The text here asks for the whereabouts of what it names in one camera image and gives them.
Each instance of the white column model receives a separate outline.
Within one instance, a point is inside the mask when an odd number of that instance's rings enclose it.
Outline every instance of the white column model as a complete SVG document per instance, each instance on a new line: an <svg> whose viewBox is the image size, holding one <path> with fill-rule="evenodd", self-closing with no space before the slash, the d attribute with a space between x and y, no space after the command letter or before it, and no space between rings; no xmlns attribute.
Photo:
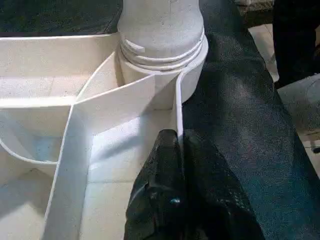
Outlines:
<svg viewBox="0 0 320 240"><path fill-rule="evenodd" d="M154 71L182 68L202 48L199 0L123 0L118 31L122 53L135 66Z"/></svg>

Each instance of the white partition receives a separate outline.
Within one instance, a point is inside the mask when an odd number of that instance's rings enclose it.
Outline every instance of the white partition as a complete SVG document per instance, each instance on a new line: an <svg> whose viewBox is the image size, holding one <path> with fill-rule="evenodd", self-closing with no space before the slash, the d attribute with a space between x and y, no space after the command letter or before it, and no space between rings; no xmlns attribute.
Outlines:
<svg viewBox="0 0 320 240"><path fill-rule="evenodd" d="M159 131L176 129L172 107L153 105L157 85L151 75L74 105L43 240L122 238L132 184Z"/></svg>
<svg viewBox="0 0 320 240"><path fill-rule="evenodd" d="M0 239L123 238L133 182L159 131L182 138L182 103L208 42L187 67L164 72L132 67L118 42L0 38Z"/></svg>

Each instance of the black fabric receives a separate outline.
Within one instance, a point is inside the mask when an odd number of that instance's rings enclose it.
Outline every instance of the black fabric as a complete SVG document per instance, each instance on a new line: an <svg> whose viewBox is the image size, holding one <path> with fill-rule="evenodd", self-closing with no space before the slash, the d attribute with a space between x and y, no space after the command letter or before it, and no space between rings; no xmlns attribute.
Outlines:
<svg viewBox="0 0 320 240"><path fill-rule="evenodd" d="M113 33L122 0L0 0L0 36Z"/></svg>
<svg viewBox="0 0 320 240"><path fill-rule="evenodd" d="M231 0L200 0L209 53L186 130L206 132L241 183L266 240L320 239L320 180Z"/></svg>
<svg viewBox="0 0 320 240"><path fill-rule="evenodd" d="M184 133L184 168L192 226L210 240L264 240L237 177L206 133Z"/></svg>
<svg viewBox="0 0 320 240"><path fill-rule="evenodd" d="M177 134L162 130L137 176L126 211L125 240L178 240L187 196Z"/></svg>
<svg viewBox="0 0 320 240"><path fill-rule="evenodd" d="M320 25L320 1L275 0L274 51L281 88L320 69L314 61L316 28Z"/></svg>

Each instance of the white tile floor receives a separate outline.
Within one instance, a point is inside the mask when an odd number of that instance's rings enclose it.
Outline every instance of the white tile floor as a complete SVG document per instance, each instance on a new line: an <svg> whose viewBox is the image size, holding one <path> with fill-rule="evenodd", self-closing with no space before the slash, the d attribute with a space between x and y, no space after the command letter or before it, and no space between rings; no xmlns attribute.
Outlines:
<svg viewBox="0 0 320 240"><path fill-rule="evenodd" d="M272 24L254 26L249 29L255 45L263 57L266 67L274 82L279 80L276 61L273 59L275 53L273 41Z"/></svg>
<svg viewBox="0 0 320 240"><path fill-rule="evenodd" d="M272 24L265 24L260 26L251 27L249 29L256 47L258 48L261 56L263 57L266 67L274 82L279 80L276 61L273 59L275 53L273 41L273 26ZM320 43L320 27L317 31L317 41ZM305 135L300 136L304 145L305 151L308 154L310 161L320 178L320 153L314 154L312 149L320 147L320 134L313 136L312 140Z"/></svg>

